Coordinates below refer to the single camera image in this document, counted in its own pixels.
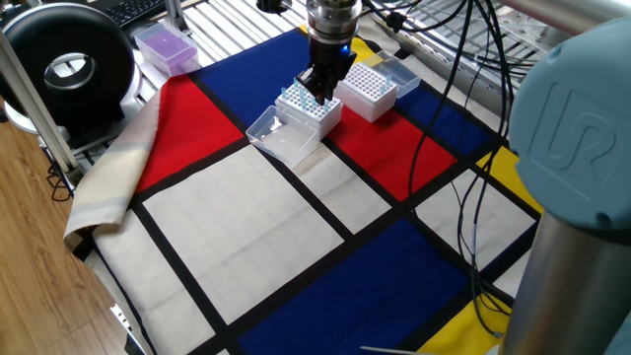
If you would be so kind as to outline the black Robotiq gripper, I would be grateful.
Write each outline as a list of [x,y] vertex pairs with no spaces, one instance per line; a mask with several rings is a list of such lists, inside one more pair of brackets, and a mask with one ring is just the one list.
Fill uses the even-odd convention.
[[296,79],[317,103],[330,101],[338,84],[347,76],[357,57],[351,44],[351,39],[331,44],[310,38],[310,67],[299,73]]

